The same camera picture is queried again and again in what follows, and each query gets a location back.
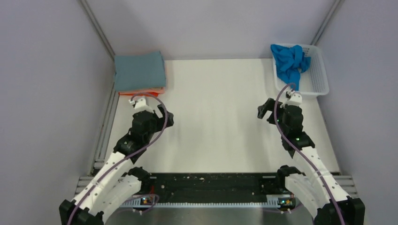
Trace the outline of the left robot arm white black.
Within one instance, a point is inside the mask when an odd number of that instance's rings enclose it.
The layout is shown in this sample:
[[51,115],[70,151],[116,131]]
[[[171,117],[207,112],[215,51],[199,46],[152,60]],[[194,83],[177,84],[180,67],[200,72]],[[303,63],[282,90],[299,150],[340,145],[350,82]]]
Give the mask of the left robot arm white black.
[[131,127],[100,171],[71,201],[60,204],[61,224],[103,225],[129,197],[149,191],[149,173],[134,164],[166,128],[173,126],[174,115],[163,103],[157,106],[161,117],[146,103],[134,101],[133,107]]

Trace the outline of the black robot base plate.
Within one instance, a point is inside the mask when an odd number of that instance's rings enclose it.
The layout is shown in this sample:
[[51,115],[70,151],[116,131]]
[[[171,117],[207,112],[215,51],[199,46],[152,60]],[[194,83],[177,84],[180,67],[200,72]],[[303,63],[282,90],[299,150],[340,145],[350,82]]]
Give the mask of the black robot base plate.
[[159,204],[203,203],[294,208],[299,201],[280,187],[276,173],[152,173],[138,195],[156,194]]

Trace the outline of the grey blue t shirt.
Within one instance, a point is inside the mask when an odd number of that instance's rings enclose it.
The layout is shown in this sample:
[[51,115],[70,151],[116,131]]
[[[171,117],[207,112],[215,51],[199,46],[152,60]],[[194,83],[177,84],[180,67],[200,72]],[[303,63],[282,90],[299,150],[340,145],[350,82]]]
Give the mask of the grey blue t shirt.
[[116,55],[114,83],[116,91],[165,88],[167,84],[160,51],[141,55]]

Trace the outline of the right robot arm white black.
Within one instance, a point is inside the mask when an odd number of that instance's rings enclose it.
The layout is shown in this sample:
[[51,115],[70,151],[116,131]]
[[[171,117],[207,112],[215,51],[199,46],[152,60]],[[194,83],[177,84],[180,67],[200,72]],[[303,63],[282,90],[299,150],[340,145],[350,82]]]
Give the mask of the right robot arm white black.
[[277,170],[276,189],[294,194],[315,225],[364,224],[365,204],[343,189],[322,162],[315,143],[304,131],[302,109],[269,98],[258,107],[257,117],[263,119],[267,112],[271,112],[267,122],[277,126],[283,148],[299,165],[283,165]]

